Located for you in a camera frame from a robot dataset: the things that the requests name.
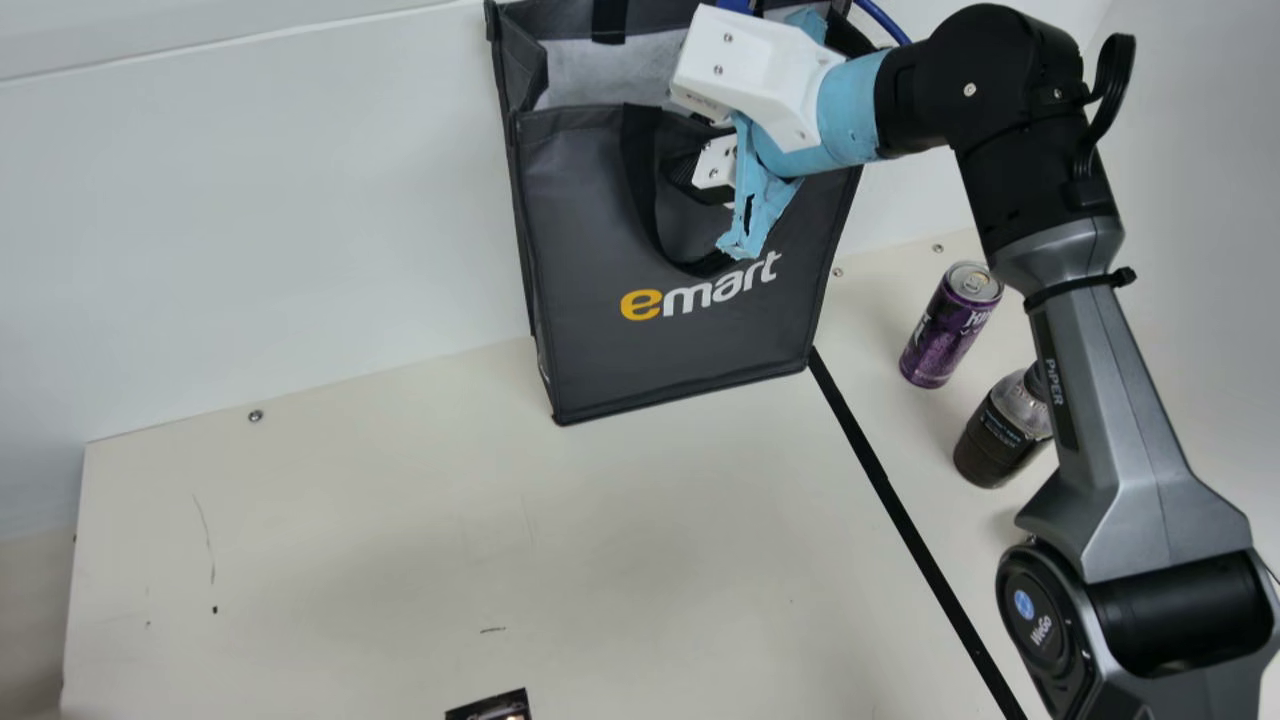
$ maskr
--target white wall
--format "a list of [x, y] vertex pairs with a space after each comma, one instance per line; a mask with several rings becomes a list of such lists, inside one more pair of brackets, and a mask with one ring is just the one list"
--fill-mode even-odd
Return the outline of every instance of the white wall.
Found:
[[1138, 38], [1133, 85], [1101, 145], [1128, 228], [1120, 263], [1138, 272], [1120, 300], [1192, 466], [1254, 509], [1254, 539], [1272, 548], [1276, 27], [1280, 5], [1266, 0], [1116, 0], [1097, 36], [1098, 47], [1110, 32]]
[[448, 0], [0, 0], [0, 79]]
[[[84, 441], [525, 332], [479, 1], [229, 41], [351, 3], [82, 3], [0, 0], [63, 68], [0, 81], [0, 538], [70, 523]], [[1016, 4], [1083, 38], [1106, 0]], [[163, 18], [214, 41], [111, 55]], [[868, 170], [845, 250], [968, 223], [937, 151]]]

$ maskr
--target black strap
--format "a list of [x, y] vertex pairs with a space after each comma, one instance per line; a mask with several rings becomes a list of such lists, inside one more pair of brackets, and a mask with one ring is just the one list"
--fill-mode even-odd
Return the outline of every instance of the black strap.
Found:
[[1108, 284], [1111, 287], [1124, 287], [1138, 279], [1138, 273], [1133, 272], [1133, 268], [1120, 268], [1119, 270], [1107, 275], [1089, 275], [1087, 278], [1078, 278], [1074, 281], [1060, 282], [1057, 284], [1051, 284], [1044, 290], [1033, 292], [1023, 302], [1023, 309], [1030, 313], [1032, 310], [1039, 307], [1050, 297], [1057, 297], [1065, 292], [1071, 292], [1073, 290], [1080, 290], [1082, 287], [1096, 287], [1100, 284]]
[[627, 41], [627, 0], [593, 1], [591, 40], [600, 45], [622, 45]]
[[884, 506], [884, 512], [888, 514], [890, 520], [893, 521], [893, 527], [897, 528], [897, 534], [902, 538], [902, 544], [906, 546], [906, 550], [911, 553], [911, 559], [915, 560], [915, 566], [924, 575], [924, 582], [929, 583], [929, 589], [933, 591], [934, 600], [938, 601], [942, 612], [951, 621], [951, 629], [955, 630], [965, 651], [969, 652], [969, 660], [973, 661], [973, 666], [978, 669], [978, 674], [987, 683], [991, 697], [995, 698], [996, 705], [1000, 706], [1000, 711], [1005, 714], [1007, 720], [1027, 720], [1027, 714], [1018, 705], [1014, 691], [1010, 689], [1005, 676], [1000, 673], [996, 661], [991, 659], [987, 646], [982, 642], [982, 635], [973, 626], [973, 621], [969, 620], [964, 606], [960, 605], [960, 598], [951, 589], [951, 583], [942, 574], [942, 568], [938, 566], [937, 560], [933, 559], [933, 553], [929, 552], [929, 546], [920, 536], [920, 530], [911, 521], [911, 515], [906, 511], [906, 506], [897, 497], [897, 492], [893, 489], [892, 483], [890, 483], [884, 466], [881, 465], [870, 441], [867, 439], [867, 434], [863, 433], [858, 419], [854, 418], [852, 410], [845, 402], [845, 396], [836, 386], [831, 372], [827, 370], [827, 364], [818, 355], [817, 347], [809, 350], [809, 372], [813, 373], [813, 379], [818, 380], [818, 387], [822, 389], [823, 397], [827, 398], [827, 405], [831, 406], [831, 411], [836, 415], [840, 428], [845, 430], [849, 446], [854, 450], [854, 455], [858, 456], [858, 461], [867, 473], [867, 478], [870, 480], [876, 495], [879, 496], [881, 505]]
[[623, 105], [622, 106], [622, 165], [626, 170], [627, 184], [631, 188], [631, 200], [635, 202], [636, 214], [644, 227], [649, 243], [676, 269], [699, 278], [709, 278], [727, 270], [736, 263], [732, 258], [712, 250], [696, 260], [677, 260], [667, 252], [658, 237], [658, 161], [654, 158], [654, 137], [658, 126], [662, 124], [662, 108], [650, 105]]

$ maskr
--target white table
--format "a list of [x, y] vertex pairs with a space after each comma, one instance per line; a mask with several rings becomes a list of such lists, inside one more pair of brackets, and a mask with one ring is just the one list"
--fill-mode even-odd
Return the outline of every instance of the white table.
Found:
[[808, 374], [562, 429], [522, 340], [260, 407], [88, 447], [68, 717], [1000, 717]]

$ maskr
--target blue cloth wrap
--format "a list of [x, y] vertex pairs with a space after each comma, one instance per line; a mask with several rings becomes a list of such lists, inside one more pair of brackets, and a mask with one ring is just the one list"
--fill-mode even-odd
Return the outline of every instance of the blue cloth wrap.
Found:
[[827, 73], [818, 88], [822, 145], [783, 152], [768, 133], [758, 133], [755, 151], [773, 174], [797, 178], [878, 160], [876, 74], [888, 50], [854, 58]]
[[[813, 9], [792, 13], [786, 22], [822, 42], [827, 23]], [[818, 88], [818, 129], [822, 145], [782, 152], [773, 138], [741, 113], [737, 129], [737, 172], [733, 224], [716, 247], [737, 260], [759, 258], [764, 241], [795, 197], [804, 176], [878, 160], [876, 149], [876, 73], [888, 50], [863, 55], [831, 69]], [[796, 178], [786, 181], [782, 178]], [[745, 223], [750, 208], [750, 227]]]

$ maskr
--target small black object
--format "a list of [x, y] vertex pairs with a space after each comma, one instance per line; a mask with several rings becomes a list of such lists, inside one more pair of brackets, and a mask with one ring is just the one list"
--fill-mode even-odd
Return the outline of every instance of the small black object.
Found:
[[525, 688], [497, 694], [485, 700], [454, 707], [444, 714], [444, 720], [534, 720]]
[[1133, 284], [1138, 279], [1138, 273], [1133, 268], [1120, 268], [1119, 270], [1106, 274], [1106, 275], [1089, 275], [1087, 278], [1078, 278], [1074, 281], [1061, 282], [1039, 292], [1032, 293], [1030, 297], [1023, 301], [1023, 309], [1030, 313], [1032, 310], [1039, 307], [1050, 297], [1056, 297], [1059, 295], [1071, 292], [1073, 290], [1080, 290], [1082, 287], [1094, 287], [1100, 284], [1108, 284], [1111, 287], [1125, 287], [1126, 284]]
[[627, 0], [595, 0], [591, 41], [602, 45], [622, 45], [627, 41]]

